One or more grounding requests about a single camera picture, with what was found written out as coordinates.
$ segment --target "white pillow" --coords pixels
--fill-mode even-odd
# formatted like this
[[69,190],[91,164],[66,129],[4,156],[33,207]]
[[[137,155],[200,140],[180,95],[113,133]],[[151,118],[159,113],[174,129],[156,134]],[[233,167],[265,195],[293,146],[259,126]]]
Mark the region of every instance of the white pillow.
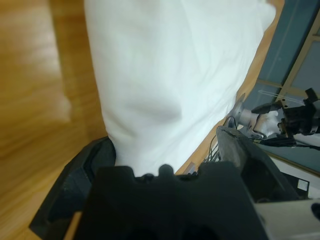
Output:
[[177,171],[233,107],[275,12],[260,0],[86,0],[116,164]]

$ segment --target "cable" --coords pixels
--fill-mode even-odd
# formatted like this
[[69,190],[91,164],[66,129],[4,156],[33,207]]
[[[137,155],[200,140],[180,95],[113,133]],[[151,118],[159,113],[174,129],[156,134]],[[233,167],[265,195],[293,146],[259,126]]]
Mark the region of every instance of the cable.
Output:
[[[233,123],[234,123],[234,126],[235,126],[235,129],[237,129],[237,122],[236,122],[236,119],[234,116],[229,116],[223,123],[223,125],[226,124],[226,122],[229,120],[229,119],[233,119]],[[218,147],[218,144],[214,147],[214,149],[212,149],[212,143],[214,141],[214,139],[216,138],[217,135],[215,135],[211,142],[210,142],[210,146],[209,146],[209,153],[207,155],[206,158],[204,158],[204,163],[209,163],[209,162],[215,162],[217,159],[221,159],[220,157],[220,153],[219,153],[219,149],[214,153],[214,151],[216,150],[216,148]]]
[[292,140],[291,138],[283,138],[283,139],[282,138],[271,138],[271,139],[268,139],[268,140],[259,140],[259,139],[256,139],[256,138],[249,138],[249,140],[251,140],[252,142],[254,142],[256,144],[269,146],[269,147],[277,147],[277,148],[281,148],[281,147],[310,148],[310,149],[314,149],[314,150],[320,151],[320,146],[297,144],[295,142],[295,140]]

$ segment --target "wooden floor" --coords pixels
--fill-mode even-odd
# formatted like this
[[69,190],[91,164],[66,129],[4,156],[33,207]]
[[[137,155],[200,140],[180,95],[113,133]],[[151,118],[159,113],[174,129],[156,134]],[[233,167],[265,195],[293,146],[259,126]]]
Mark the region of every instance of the wooden floor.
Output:
[[[283,0],[271,2],[279,15]],[[255,84],[274,28],[242,92]],[[83,1],[0,0],[0,76],[0,239],[36,240],[28,225],[65,164],[107,134]]]

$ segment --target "sticker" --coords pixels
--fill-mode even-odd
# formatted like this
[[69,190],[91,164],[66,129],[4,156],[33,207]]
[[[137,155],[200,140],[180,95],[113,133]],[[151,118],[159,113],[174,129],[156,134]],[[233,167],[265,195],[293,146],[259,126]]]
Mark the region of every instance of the sticker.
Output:
[[299,179],[299,181],[298,181],[298,189],[301,189],[303,191],[307,191],[308,190],[308,182]]

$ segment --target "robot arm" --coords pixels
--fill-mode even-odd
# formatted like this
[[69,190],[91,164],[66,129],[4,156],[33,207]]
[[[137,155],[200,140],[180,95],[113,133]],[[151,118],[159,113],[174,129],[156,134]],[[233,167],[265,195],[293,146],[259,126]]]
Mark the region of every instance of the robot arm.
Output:
[[[277,134],[281,139],[294,140],[296,134],[307,136],[320,133],[320,100],[312,88],[305,92],[308,98],[304,100],[303,106],[288,108],[285,99],[282,99],[248,110],[238,102],[229,116],[246,127],[252,138],[260,140],[272,134]],[[283,110],[284,118],[278,120],[280,109]]]

